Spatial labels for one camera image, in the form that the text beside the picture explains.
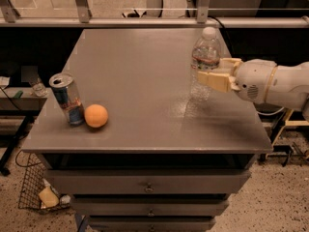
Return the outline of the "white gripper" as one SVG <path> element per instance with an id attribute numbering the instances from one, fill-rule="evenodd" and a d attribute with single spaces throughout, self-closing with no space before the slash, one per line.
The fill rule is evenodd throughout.
<path id="1" fill-rule="evenodd" d="M 197 81 L 215 91 L 236 91 L 243 100 L 257 104 L 266 100 L 267 86 L 277 64 L 273 61 L 254 59 L 243 62 L 240 58 L 221 58 L 222 72 L 197 72 Z"/>

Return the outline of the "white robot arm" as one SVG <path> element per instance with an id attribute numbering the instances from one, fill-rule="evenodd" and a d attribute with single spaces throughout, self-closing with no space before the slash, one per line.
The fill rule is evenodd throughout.
<path id="1" fill-rule="evenodd" d="M 242 100 L 267 103 L 299 111 L 309 121 L 309 63 L 294 67 L 273 61 L 221 58 L 219 66 L 198 70 L 197 81 L 213 90 L 234 92 Z"/>

